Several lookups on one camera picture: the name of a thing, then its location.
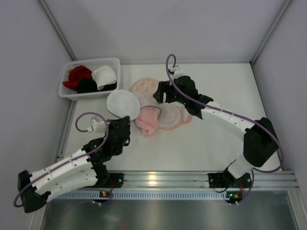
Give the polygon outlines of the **white blue-rimmed mesh laundry bag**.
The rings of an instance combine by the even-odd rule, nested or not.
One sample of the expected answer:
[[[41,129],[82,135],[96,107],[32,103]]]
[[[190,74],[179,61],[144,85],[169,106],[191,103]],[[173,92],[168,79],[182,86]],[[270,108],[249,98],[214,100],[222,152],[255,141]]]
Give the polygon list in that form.
[[[157,102],[146,93],[135,95],[126,90],[117,90],[112,92],[106,99],[107,110],[112,115],[118,118],[129,116],[130,120],[134,123],[140,110],[147,106],[157,107],[161,113],[161,109],[158,107]]]

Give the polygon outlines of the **pink bra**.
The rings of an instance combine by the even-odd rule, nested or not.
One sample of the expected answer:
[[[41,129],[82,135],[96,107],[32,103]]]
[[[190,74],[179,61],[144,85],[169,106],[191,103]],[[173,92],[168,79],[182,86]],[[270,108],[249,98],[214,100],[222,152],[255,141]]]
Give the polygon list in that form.
[[[143,107],[138,117],[135,119],[135,125],[145,136],[152,135],[159,127],[158,116],[160,110],[157,107]]]

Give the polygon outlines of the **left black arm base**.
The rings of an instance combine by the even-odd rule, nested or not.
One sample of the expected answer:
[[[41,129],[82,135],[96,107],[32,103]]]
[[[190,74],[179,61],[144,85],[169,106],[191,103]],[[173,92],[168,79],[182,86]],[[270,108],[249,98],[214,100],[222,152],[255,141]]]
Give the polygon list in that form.
[[[124,174],[118,172],[112,172],[109,174],[109,178],[103,185],[103,188],[121,188],[124,183]]]

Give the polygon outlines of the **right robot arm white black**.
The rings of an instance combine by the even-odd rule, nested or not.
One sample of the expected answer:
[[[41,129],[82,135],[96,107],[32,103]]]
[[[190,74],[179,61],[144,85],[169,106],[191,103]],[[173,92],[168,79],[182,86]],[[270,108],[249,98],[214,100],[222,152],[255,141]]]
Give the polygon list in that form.
[[[211,97],[200,94],[189,76],[159,82],[153,96],[160,104],[178,102],[190,115],[214,123],[243,141],[242,154],[224,170],[228,180],[238,179],[253,168],[262,167],[279,148],[269,119],[251,120],[227,111]]]

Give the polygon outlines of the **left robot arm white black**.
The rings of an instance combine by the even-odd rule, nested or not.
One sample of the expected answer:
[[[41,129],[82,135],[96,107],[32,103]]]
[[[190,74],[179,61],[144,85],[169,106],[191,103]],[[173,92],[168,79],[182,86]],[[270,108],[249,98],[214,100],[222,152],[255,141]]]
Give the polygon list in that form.
[[[54,198],[77,189],[120,188],[123,174],[109,173],[105,162],[123,153],[130,143],[130,117],[102,120],[104,134],[83,145],[72,155],[36,172],[18,174],[15,207],[32,213]]]

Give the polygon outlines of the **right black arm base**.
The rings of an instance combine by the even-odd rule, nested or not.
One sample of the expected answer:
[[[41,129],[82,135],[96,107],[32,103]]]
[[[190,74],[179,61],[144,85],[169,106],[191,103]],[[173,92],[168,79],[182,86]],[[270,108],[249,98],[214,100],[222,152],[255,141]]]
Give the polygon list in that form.
[[[229,172],[213,172],[208,174],[210,188],[249,188],[252,178],[249,173],[245,173],[239,178],[235,178]]]

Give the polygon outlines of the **white bra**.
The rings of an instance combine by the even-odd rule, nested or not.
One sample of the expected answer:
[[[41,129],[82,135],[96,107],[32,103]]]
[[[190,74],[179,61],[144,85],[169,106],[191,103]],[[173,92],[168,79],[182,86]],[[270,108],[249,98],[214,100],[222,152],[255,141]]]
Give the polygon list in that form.
[[[111,67],[102,66],[92,72],[92,78],[99,91],[117,83],[117,75]]]

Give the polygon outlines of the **black garment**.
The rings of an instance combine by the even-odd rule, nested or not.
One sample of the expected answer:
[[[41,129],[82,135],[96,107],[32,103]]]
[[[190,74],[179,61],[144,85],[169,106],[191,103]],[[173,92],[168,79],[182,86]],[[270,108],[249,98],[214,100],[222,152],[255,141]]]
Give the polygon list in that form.
[[[103,88],[98,89],[96,82],[93,79],[83,78],[76,85],[77,93],[92,93],[92,92],[104,92],[116,89],[117,83],[108,84]]]

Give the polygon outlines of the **white plastic basket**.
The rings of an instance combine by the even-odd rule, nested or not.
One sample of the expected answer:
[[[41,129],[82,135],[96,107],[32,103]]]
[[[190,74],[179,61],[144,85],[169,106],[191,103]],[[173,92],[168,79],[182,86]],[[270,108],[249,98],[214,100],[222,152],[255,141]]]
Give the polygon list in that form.
[[[116,57],[72,61],[64,65],[59,96],[73,101],[103,97],[120,85],[120,60]]]

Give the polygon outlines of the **red garment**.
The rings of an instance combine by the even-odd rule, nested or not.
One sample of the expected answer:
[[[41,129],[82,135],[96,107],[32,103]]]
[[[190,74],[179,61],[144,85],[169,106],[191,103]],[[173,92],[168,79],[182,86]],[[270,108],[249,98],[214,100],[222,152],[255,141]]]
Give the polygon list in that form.
[[[74,69],[69,70],[68,80],[64,81],[62,84],[65,87],[76,91],[76,85],[83,78],[93,79],[92,71],[89,70],[87,67],[80,65],[75,67]]]

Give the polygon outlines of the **aluminium mounting rail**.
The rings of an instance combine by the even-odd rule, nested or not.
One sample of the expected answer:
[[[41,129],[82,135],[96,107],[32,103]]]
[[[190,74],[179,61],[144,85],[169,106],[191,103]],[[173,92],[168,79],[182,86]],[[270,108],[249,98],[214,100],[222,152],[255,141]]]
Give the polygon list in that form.
[[[133,190],[210,190],[210,171],[110,171],[120,173],[122,189]],[[299,189],[294,172],[254,172],[254,190],[287,191]]]

